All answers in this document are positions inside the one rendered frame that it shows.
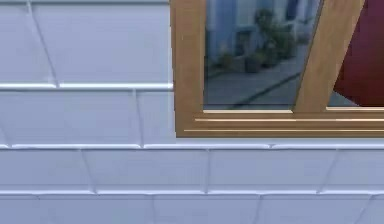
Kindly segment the wooden framed window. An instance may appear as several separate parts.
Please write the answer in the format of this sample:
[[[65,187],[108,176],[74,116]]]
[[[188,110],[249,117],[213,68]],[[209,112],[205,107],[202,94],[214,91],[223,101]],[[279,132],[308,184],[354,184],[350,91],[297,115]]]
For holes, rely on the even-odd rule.
[[[203,108],[206,0],[171,0],[178,138],[384,138],[384,107],[328,105],[366,0],[322,0],[290,110]]]

